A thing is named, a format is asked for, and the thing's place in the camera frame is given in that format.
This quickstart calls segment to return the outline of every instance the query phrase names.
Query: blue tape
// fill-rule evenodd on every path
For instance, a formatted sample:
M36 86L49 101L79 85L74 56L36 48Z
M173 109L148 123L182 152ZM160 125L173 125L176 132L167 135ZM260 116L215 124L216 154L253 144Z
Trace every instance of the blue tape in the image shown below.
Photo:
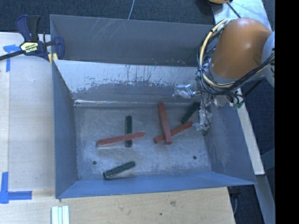
M16 45L9 45L9 46L4 46L3 49L9 54L11 52L19 51L21 50L20 47ZM6 72L10 71L10 58L7 59L6 61Z
M30 200L32 191L8 192L8 172L2 173L0 203L8 204L12 200Z

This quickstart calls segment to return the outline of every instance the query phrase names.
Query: gray bin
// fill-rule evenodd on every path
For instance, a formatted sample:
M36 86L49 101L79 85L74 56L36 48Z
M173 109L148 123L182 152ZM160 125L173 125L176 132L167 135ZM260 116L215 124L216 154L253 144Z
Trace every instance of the gray bin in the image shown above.
M53 64L56 198L203 189L256 183L237 110L211 106L210 132L192 127L155 144L162 133L157 104L170 129L197 98L173 97L196 88L195 51L209 25L52 15L51 35L65 41ZM99 139L132 132L145 137L98 148ZM190 121L197 123L194 113ZM103 172L136 166L111 180Z

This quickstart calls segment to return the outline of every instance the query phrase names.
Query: bin floor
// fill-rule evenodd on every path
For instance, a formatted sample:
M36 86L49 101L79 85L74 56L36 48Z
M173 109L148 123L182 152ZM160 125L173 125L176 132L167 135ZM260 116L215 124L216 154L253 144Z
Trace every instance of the bin floor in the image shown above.
M181 125L190 105L165 104L170 129ZM132 132L144 131L145 136L133 140L132 147L125 147L124 142L97 147L97 140L125 134L128 115L132 116ZM196 112L189 121L198 122ZM193 127L173 136L170 145L154 143L162 133L157 105L77 106L75 124L78 179L102 179L103 172L129 161L136 166L116 178L212 171L205 139Z

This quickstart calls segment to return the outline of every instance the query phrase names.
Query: dark floor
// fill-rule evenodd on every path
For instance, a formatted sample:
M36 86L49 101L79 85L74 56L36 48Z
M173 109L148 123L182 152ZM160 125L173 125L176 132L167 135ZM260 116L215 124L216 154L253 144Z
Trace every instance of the dark floor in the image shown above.
M272 30L275 30L275 0L262 0ZM127 19L133 0L0 0L0 31L16 32L15 20L23 15L40 15L39 33L50 33L50 14ZM205 0L135 0L130 19L213 25L213 13ZM243 92L251 84L243 87ZM246 107L261 155L274 148L274 88L259 84L246 99ZM267 171L275 198L275 169ZM255 189L240 188L237 224L263 224Z

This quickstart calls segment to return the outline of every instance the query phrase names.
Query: red stick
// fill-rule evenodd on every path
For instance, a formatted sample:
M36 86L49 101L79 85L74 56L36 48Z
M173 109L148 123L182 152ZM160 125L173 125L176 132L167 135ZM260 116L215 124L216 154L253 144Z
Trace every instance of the red stick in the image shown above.
M180 126L174 128L174 129L171 129L171 131L170 131L171 135L173 136L175 134L178 134L178 133L180 133L180 132L182 132L182 131L184 131L184 130L190 128L190 127L192 127L192 124L193 124L193 122L189 121L189 122L187 122L187 123L185 123L183 125L180 125ZM158 142L161 142L163 140L164 140L164 135L161 134L161 135L159 135L159 136L157 136L157 137L154 138L154 143L158 143Z
M142 132L125 134L122 136L116 136L116 137L112 137L112 138L102 139L102 140L97 141L97 146L105 147L106 145L111 145L111 144L122 142L122 141L128 141L128 140L141 138L144 135L145 135L145 133L142 131Z
M168 125L168 121L167 121L167 115L166 115L164 103L158 104L158 111L159 111L159 118L160 118L160 123L161 123L162 132L164 135L165 143L171 144L172 137L171 137L171 132L170 132L170 128Z

